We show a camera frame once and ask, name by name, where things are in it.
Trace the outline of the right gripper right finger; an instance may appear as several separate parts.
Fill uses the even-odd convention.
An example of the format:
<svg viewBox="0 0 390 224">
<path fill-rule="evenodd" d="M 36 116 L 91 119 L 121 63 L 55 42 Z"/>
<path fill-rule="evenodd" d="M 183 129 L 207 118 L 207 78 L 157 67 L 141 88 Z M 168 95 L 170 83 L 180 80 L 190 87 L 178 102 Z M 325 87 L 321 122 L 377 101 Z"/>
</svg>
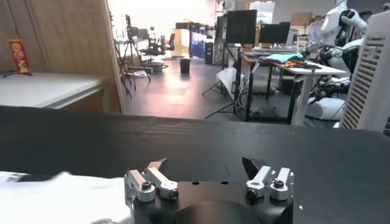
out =
<svg viewBox="0 0 390 224">
<path fill-rule="evenodd" d="M 294 173 L 282 167 L 276 172 L 263 161 L 242 157 L 242 164 L 249 178 L 246 181 L 246 197 L 257 200 L 268 192 L 273 200 L 287 200 L 294 196 Z"/>
</svg>

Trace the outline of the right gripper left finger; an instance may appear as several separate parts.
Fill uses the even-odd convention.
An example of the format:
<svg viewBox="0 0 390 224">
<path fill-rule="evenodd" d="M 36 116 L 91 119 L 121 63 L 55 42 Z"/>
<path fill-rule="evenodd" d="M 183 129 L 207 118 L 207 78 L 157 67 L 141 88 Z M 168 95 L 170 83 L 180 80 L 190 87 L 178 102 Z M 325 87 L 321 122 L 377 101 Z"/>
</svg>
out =
<svg viewBox="0 0 390 224">
<path fill-rule="evenodd" d="M 160 172 L 166 158 L 152 161 L 142 171 L 128 170 L 124 175 L 124 195 L 126 199 L 137 199 L 140 202 L 155 200 L 156 194 L 162 199 L 177 200 L 179 185 Z"/>
</svg>

